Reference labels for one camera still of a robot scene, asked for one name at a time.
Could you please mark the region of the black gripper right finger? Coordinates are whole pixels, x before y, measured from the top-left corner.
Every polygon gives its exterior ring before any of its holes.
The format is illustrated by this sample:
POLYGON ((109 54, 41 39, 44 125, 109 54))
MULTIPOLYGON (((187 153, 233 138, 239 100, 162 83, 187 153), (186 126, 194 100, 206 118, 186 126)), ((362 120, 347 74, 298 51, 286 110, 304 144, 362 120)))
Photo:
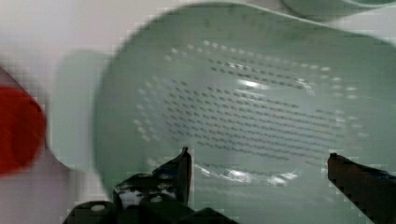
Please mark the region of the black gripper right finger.
POLYGON ((328 179, 374 224, 395 224, 396 183, 390 173, 331 153, 328 179))

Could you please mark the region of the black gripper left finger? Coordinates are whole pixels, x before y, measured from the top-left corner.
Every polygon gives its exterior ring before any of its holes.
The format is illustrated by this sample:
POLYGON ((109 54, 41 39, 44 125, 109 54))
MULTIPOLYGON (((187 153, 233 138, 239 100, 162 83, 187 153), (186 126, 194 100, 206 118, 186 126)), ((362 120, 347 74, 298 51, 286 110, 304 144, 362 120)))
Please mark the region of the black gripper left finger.
POLYGON ((188 147, 172 160, 151 173, 136 174, 121 181, 113 189, 113 202, 124 210, 138 206, 143 200, 168 196, 187 203, 191 188, 191 154, 188 147))

